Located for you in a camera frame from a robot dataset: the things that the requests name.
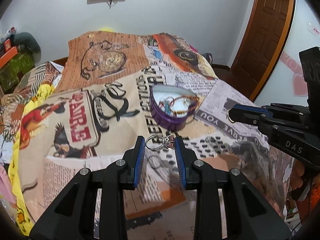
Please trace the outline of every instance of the brown wooden door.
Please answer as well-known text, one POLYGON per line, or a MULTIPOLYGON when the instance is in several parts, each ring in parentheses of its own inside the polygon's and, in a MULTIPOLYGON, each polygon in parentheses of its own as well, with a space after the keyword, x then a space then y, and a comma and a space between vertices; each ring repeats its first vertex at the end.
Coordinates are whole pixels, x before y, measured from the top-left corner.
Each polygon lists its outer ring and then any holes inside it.
POLYGON ((289 0, 258 0, 250 30, 232 74, 238 89, 250 97, 265 73, 284 29, 289 0))

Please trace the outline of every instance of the door frame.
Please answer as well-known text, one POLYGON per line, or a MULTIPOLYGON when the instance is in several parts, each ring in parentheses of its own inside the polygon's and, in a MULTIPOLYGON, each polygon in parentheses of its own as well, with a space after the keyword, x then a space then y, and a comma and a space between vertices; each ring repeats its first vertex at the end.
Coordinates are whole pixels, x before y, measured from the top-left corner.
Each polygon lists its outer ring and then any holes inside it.
MULTIPOLYGON (((249 31, 250 31, 250 28, 251 28, 251 25, 253 22, 253 18, 254 18, 256 9, 257 9, 257 3, 258 3, 258 0, 254 0, 251 15, 249 18, 249 22, 248 22, 247 28, 245 30, 244 36, 242 38, 242 41, 241 41, 239 50, 237 52, 237 55, 235 57, 235 60, 233 61, 233 64, 231 66, 231 71, 232 71, 232 68, 237 64, 239 57, 241 55, 241 52, 244 48, 244 44, 246 42, 246 39, 248 38, 249 31)), ((264 85, 268 81, 273 69, 275 68, 275 66, 276 66, 276 64, 282 54, 282 51, 284 49, 285 43, 287 41, 287 38, 288 38, 288 35, 290 32, 290 28, 291 28, 291 24, 292 24, 292 20, 293 20, 293 15, 294 15, 295 3, 296 3, 296 0, 289 0, 287 17, 285 19, 284 28, 281 33, 280 40, 278 42, 275 53, 273 54, 273 57, 271 58, 270 63, 268 65, 265 73, 263 74, 262 78, 260 79, 255 90, 252 92, 252 94, 249 97, 249 99, 251 101, 254 101, 257 98, 257 96, 259 95, 259 93, 261 92, 261 90, 263 89, 264 85)))

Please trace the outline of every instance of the bed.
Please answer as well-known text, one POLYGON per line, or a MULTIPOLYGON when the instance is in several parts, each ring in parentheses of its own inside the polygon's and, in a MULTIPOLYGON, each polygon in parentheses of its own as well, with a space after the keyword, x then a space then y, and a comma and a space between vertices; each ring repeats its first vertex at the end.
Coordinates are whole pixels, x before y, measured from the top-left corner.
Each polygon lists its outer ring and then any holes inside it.
MULTIPOLYGON (((215 168, 239 168, 284 217, 293 159, 270 147, 256 128, 226 118, 234 104, 254 104, 219 80, 205 58, 177 36, 98 31, 69 41, 68 58, 32 69, 6 96, 2 134, 15 141, 8 173, 17 199, 15 220, 25 235, 81 168, 105 168, 138 135, 166 134, 148 104, 150 87, 157 84, 191 90, 200 99, 178 132, 186 147, 215 168), (65 65, 62 73, 59 65, 65 65)), ((192 239, 196 195, 180 189, 174 151, 146 151, 144 165, 138 190, 124 194, 128 239, 165 239, 169 231, 175 239, 192 239)))

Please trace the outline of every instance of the silver ring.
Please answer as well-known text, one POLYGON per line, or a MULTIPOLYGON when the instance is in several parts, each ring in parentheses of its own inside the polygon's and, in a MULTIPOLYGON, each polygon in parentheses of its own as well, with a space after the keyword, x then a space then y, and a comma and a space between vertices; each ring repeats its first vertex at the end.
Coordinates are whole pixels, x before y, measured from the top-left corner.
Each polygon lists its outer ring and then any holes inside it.
POLYGON ((173 135, 169 135, 169 136, 163 137, 163 136, 160 136, 160 135, 152 135, 146 140, 145 146, 152 152, 159 152, 163 148, 168 149, 168 150, 174 150, 174 136, 173 135), (147 145, 148 141, 150 141, 153 138, 161 139, 162 140, 162 144, 157 148, 148 147, 148 145, 147 145))
POLYGON ((230 109, 228 109, 228 111, 227 111, 227 118, 228 118, 228 120, 229 120, 231 123, 235 123, 235 121, 232 121, 232 120, 231 120, 231 118, 230 118, 230 116, 229 116, 229 111, 230 111, 230 109))

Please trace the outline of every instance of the pink heart decoration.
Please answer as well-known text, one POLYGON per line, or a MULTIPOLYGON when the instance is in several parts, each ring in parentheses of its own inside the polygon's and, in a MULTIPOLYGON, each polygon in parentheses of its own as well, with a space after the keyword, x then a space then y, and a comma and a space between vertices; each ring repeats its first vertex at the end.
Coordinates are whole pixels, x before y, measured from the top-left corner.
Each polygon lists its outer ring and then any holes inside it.
POLYGON ((295 73, 292 78, 293 93, 295 97, 308 96, 307 83, 301 74, 295 73))

